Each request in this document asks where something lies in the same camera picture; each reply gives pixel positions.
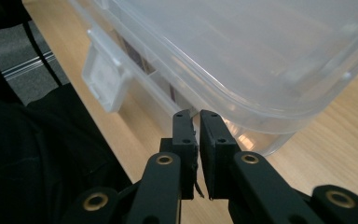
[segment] wooden table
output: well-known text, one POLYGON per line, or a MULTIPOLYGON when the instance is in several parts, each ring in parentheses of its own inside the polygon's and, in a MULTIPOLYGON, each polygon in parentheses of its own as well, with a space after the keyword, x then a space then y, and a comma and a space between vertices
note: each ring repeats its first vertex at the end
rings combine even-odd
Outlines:
MULTIPOLYGON (((131 96, 118 113, 109 114, 90 94, 81 78, 90 41, 70 4, 63 0, 23 0, 23 4, 128 176, 139 180, 149 156, 158 152, 160 138, 170 136, 143 114, 131 96)), ((292 187, 307 194, 325 184, 358 194, 358 77, 268 160, 292 187)), ((182 223, 229 222, 227 202, 196 197, 183 203, 182 223)))

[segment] transparent plastic container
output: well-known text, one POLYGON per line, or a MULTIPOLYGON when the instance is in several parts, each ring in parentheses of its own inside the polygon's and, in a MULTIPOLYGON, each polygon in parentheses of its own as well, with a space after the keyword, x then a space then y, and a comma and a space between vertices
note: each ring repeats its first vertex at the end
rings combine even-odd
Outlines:
POLYGON ((358 1, 70 1, 153 68, 129 74, 169 116, 215 111, 243 150, 278 149, 358 74, 358 1))

